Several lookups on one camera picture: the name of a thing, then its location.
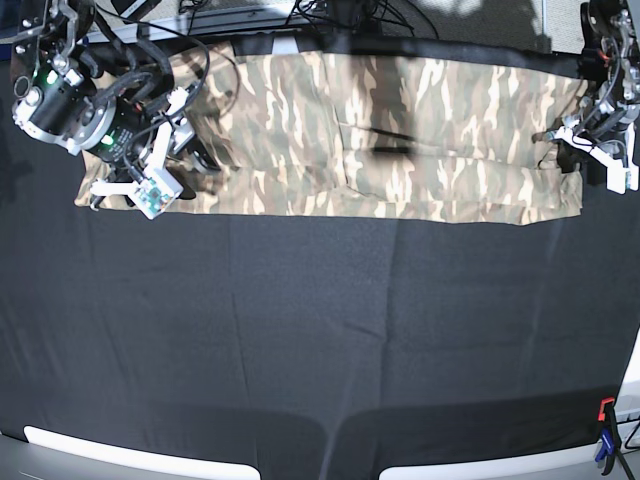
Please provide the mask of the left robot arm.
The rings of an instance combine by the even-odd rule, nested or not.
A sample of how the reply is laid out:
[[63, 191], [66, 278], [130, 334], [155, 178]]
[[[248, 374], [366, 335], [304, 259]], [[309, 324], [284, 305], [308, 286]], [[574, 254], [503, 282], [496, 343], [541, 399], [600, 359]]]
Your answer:
[[580, 5], [583, 49], [555, 54], [531, 134], [536, 167], [587, 179], [619, 194], [639, 189], [637, 1]]

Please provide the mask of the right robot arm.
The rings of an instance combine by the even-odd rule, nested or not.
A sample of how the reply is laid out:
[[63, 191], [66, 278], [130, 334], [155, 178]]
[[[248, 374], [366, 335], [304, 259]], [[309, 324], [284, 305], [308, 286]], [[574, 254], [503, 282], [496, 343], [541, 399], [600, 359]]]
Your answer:
[[121, 197], [154, 219], [185, 191], [167, 166], [184, 155], [204, 175], [219, 167], [187, 117], [205, 80], [176, 84], [169, 57], [136, 24], [134, 46], [92, 1], [23, 1], [11, 54], [14, 123], [69, 154], [107, 166], [89, 206]]

